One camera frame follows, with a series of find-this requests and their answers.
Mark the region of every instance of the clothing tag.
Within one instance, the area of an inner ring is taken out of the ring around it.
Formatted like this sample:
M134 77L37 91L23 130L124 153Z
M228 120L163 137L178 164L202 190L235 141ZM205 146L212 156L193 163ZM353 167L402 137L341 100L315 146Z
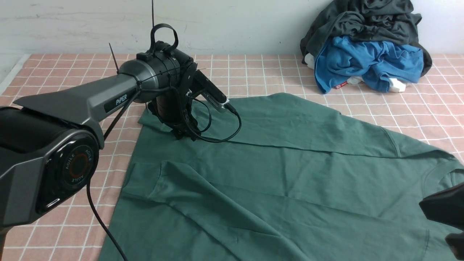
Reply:
M348 83L348 82L342 82L341 84L332 87L332 89L340 89L340 88L342 88L343 86L345 86L347 83Z

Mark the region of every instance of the black loop handle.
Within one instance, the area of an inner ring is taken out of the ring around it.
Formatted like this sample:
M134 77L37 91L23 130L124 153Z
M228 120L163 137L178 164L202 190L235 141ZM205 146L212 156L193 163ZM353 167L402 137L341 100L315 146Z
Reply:
M170 47L164 49L163 51L165 52L172 52L175 48L177 48L177 46L179 45L179 38L177 37L177 32L174 30L174 28L172 28L172 26L168 25L168 24L157 24L155 25L152 29L151 29L151 33L150 33L150 40L151 40L151 44L150 44L150 50L149 52L151 54L153 54L155 52L155 32L156 30L160 29L160 28L169 28L171 29L173 32L174 32L174 44L171 45Z

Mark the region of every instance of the white wall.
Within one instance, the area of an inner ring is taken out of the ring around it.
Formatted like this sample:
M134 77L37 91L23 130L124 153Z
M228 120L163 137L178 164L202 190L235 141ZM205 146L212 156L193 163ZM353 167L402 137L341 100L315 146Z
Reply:
M298 53L330 0L155 0L155 22L187 53ZM464 1L413 0L421 44L464 53ZM135 53L149 47L149 0L1 0L0 53ZM157 39L172 42L161 29Z

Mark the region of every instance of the green t-shirt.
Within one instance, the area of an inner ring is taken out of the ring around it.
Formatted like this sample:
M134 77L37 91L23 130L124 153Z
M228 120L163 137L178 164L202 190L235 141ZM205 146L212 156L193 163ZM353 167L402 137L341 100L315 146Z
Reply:
M455 260L444 238L457 229L419 207L464 182L455 157L290 94L231 103L242 131L220 144L142 116L110 225L129 260ZM237 128L212 113L204 136ZM194 115L207 122L201 105ZM100 260L121 260L108 238Z

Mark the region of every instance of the wire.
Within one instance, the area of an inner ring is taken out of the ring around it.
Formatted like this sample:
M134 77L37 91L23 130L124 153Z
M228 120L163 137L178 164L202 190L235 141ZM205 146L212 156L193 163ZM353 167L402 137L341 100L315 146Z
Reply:
M119 67L117 66L115 53L113 52L113 48L111 47L111 43L108 43L108 44L110 45L111 56L113 56L113 61L115 62L116 73L119 74Z
M193 129L192 127L190 126L190 122L188 120L188 115L187 115L187 112L183 110L182 108L182 101L180 100L180 94L179 94L179 91L176 89L176 88L173 88L171 86L171 77L168 77L168 80L169 80L169 88L171 88L171 90L174 90L177 95L177 103L179 104L179 110L181 112L184 112L183 115L182 115L182 121L185 123L185 125L187 126L187 128L190 130L190 132L195 136L197 137L198 139L202 140L202 141L206 141L206 142L210 142L210 143L221 143L221 142L226 142L230 139L232 139L233 137L235 137L238 132L242 129L242 118L240 117L240 115L238 114L237 110L230 104L226 104L226 108L232 112L235 116L237 116L237 119L238 119L238 128L237 130L232 134L230 135L229 137L225 138L225 139L221 139L221 140L218 140L218 139L212 139L212 138L205 138L205 137L202 137L200 136L199 134L197 134Z
M151 0L151 23L152 26L155 26L155 4L154 1Z
M161 89L155 89L155 90L144 90L144 89L140 89L141 92L165 92L165 91L169 91L171 89L171 87L165 87L165 88L161 88Z
M211 111L209 110L208 105L206 105L204 102L198 100L197 98L193 98L193 97L190 97L188 95L187 95L187 97L189 97L190 99L192 99L194 101L197 101L197 102L203 104L206 107L206 109L208 110L208 115L209 115L208 126L206 126L206 128L204 130L200 130L200 133L203 133L203 132L207 131L209 129L209 127L211 127Z
M138 90L136 93L134 93L134 95L132 95L128 100L127 102L124 104L124 106L122 107L122 109L119 111L119 113L116 115L115 119L111 122L110 126L108 127L108 129L106 130L105 134L103 135L103 138L106 140L108 138L108 136L110 135L111 131L113 130L113 128L115 127L116 123L119 121L119 119L122 117L122 115L126 112L126 110L129 108L130 104L139 96L141 90ZM100 226L102 226L103 230L105 230L106 234L108 235L108 237L111 239L111 241L113 242L113 244L115 245L116 249L119 251L119 254L121 255L122 259L124 261L128 261L126 255L124 254L124 252L122 251L122 248L121 246L119 246L119 244L117 243L116 239L113 237L113 235L111 234L110 230L105 226L105 223L102 221L100 215L98 214L97 212L97 209L95 208L95 205L93 204L93 200L92 200L92 195L90 194L90 181L91 179L89 179L89 181L87 182L87 199L89 200L89 205L90 205L90 208L92 209L92 212L93 212L93 215L95 215L96 219L98 220L98 223L100 223Z

